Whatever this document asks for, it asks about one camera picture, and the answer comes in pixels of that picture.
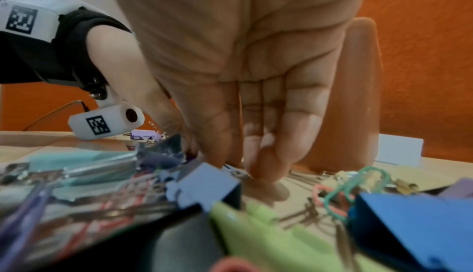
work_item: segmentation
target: table surface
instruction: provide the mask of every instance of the table surface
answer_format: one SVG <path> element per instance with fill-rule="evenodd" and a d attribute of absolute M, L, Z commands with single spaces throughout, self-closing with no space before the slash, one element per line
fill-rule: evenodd
<path fill-rule="evenodd" d="M 95 141 L 80 141 L 69 132 L 0 132 L 0 163 L 19 162 L 34 153 L 66 152 L 81 150 L 127 150 L 129 137 L 116 136 Z M 473 177 L 473 163 L 422 158 L 418 168 L 375 163 L 393 177 L 416 183 L 421 190 L 450 185 L 462 177 Z M 308 174 L 305 178 L 317 178 Z M 304 211 L 311 197 L 309 182 L 286 177 L 277 183 L 244 179 L 243 202 L 257 200 L 272 208 L 281 219 L 281 226 L 289 228 L 300 223 L 330 243 L 336 239 L 336 227 L 324 209 Z"/>

